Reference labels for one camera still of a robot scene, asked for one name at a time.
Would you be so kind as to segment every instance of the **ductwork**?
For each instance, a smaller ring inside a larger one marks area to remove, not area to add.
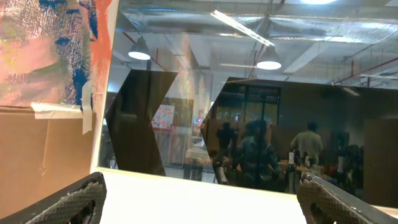
[[[398,7],[231,2],[124,3],[120,10],[141,32],[244,34],[210,16],[215,9],[267,39],[375,44],[398,37]]]

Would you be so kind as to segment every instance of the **person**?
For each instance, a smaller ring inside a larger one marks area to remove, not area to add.
[[[267,123],[256,120],[250,125],[247,135],[239,143],[237,151],[242,154],[239,161],[243,172],[243,187],[275,190],[274,181],[283,179],[274,148],[266,141]]]
[[[292,149],[298,149],[300,155],[307,154],[313,159],[313,163],[319,165],[319,153],[322,150],[322,139],[316,133],[318,124],[316,122],[308,122],[308,129],[298,133],[290,144]]]
[[[225,176],[224,166],[228,166],[229,159],[229,144],[231,143],[232,138],[234,137],[234,129],[231,128],[231,124],[229,122],[223,123],[223,129],[217,130],[217,138],[218,144],[220,146],[220,151],[214,158],[214,170],[218,179],[218,182],[222,184],[227,184],[227,178]]]

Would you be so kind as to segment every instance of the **white shirt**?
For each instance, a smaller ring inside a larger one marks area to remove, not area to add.
[[[298,133],[293,139],[291,146],[298,146],[301,156],[303,156],[304,152],[307,152],[308,156],[314,159],[318,159],[319,152],[323,147],[321,136],[310,130]]]

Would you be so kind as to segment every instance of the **ceiling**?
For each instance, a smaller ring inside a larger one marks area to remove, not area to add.
[[[128,57],[142,34],[152,70],[199,70],[220,77],[398,89],[398,1],[337,0],[313,6],[301,0],[121,0],[109,91],[118,91],[131,68]],[[278,70],[253,68],[266,46],[210,16],[229,15],[275,45]]]

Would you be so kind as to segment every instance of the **glass partition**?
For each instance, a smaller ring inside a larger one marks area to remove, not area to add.
[[[99,165],[398,207],[397,6],[120,0]]]

